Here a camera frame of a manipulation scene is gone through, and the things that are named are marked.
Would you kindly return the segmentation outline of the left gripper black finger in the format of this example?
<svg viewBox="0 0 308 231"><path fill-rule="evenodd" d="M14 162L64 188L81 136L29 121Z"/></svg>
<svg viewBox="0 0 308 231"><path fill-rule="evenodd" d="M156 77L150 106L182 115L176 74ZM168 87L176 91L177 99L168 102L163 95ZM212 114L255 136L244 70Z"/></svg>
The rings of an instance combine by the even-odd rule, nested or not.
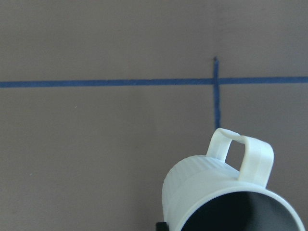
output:
<svg viewBox="0 0 308 231"><path fill-rule="evenodd" d="M155 231L168 231L168 224L166 222L157 222L155 224Z"/></svg>

